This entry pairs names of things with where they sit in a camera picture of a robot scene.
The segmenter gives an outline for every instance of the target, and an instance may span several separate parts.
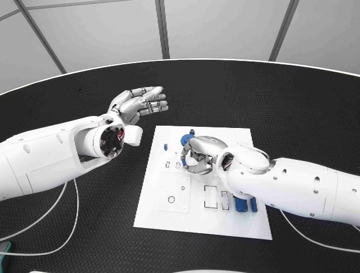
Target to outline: black table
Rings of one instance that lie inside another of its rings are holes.
[[[105,113],[121,91],[162,86],[170,109],[138,122],[139,147],[76,179],[79,223],[65,248],[41,257],[11,257],[8,272],[360,272],[360,254],[329,250],[292,230],[268,207],[273,240],[132,227],[157,125],[250,128],[255,147],[360,175],[360,77],[321,69],[229,60],[165,60],[73,73],[0,96],[0,142],[11,135]],[[0,202],[0,237],[44,213],[62,187]],[[314,240],[360,249],[347,225],[289,215]],[[46,219],[11,239],[14,252],[59,247],[72,229],[69,183]]]

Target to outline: blue object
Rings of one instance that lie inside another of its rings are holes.
[[[190,139],[194,138],[194,130],[190,130],[190,133],[181,136],[181,145],[184,146]]]
[[[247,212],[247,203],[246,200],[234,197],[234,210],[237,212]]]
[[[253,212],[257,212],[257,206],[256,206],[256,199],[255,199],[255,197],[250,199],[250,210]]]

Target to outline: robotic hand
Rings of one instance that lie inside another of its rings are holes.
[[[214,165],[229,193],[240,198],[253,196],[298,216],[342,222],[360,227],[360,176],[314,163],[278,158],[269,160],[256,148],[229,146],[208,136],[190,138],[181,159],[198,161],[184,168],[207,174]]]
[[[52,189],[139,145],[141,115],[168,109],[162,88],[124,91],[108,112],[27,131],[0,143],[0,201]]]

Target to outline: white wall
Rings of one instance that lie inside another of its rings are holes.
[[[154,0],[36,9],[30,14],[67,72],[161,59]]]
[[[360,74],[360,1],[299,1],[276,61]]]
[[[268,60],[289,0],[164,0],[170,58]]]
[[[3,16],[14,10],[14,2],[0,2]],[[24,17],[17,13],[0,21],[0,93],[59,74]]]

